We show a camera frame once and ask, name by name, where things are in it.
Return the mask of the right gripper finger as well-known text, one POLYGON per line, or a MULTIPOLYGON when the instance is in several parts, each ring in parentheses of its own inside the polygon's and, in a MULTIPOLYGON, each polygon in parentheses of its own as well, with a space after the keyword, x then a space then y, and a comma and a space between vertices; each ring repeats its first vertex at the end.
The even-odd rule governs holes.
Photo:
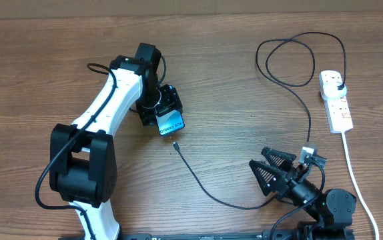
POLYGON ((261 154, 272 167, 277 167, 281 170, 289 170, 297 157, 294 154, 278 151, 270 147, 264 147, 261 154))
POLYGON ((249 166, 265 196, 271 192, 282 192, 286 187, 286 172, 262 161, 251 160, 249 166))

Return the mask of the Samsung Galaxy smartphone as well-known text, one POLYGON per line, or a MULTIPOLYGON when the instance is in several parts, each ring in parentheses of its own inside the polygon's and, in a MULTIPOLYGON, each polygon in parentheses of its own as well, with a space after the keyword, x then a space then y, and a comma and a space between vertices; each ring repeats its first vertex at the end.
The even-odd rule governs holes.
POLYGON ((156 117, 159 134, 166 136, 185 127, 183 117, 177 110, 173 110, 161 117, 156 117))

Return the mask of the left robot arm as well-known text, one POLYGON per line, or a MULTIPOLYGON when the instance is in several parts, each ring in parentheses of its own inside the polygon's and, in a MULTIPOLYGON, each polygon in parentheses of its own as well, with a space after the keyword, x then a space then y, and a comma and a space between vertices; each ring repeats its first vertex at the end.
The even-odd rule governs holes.
POLYGON ((83 239, 122 239, 110 198, 117 182, 114 136, 136 107, 144 126, 161 136, 185 127, 175 87, 157 75, 165 59, 155 45, 140 43, 133 57, 119 55, 109 66, 87 68, 107 75, 105 85, 87 110, 70 125, 58 124, 50 138, 50 162, 43 175, 52 191, 74 209, 84 228, 83 239))

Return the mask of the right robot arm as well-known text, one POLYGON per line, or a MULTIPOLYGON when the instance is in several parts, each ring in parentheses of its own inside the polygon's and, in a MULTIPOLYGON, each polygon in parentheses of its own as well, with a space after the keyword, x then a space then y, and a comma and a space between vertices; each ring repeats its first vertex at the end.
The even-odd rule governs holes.
POLYGON ((317 154, 317 147, 302 147, 299 164, 296 155, 264 147, 265 161, 251 160, 249 166, 267 196, 275 193, 278 201, 289 199, 296 207, 285 214, 270 230, 262 231, 264 239, 353 239, 352 215, 356 197, 344 189, 323 190, 326 158, 317 154), (277 226, 294 213, 304 210, 313 221, 301 221, 295 229, 278 230, 277 226))

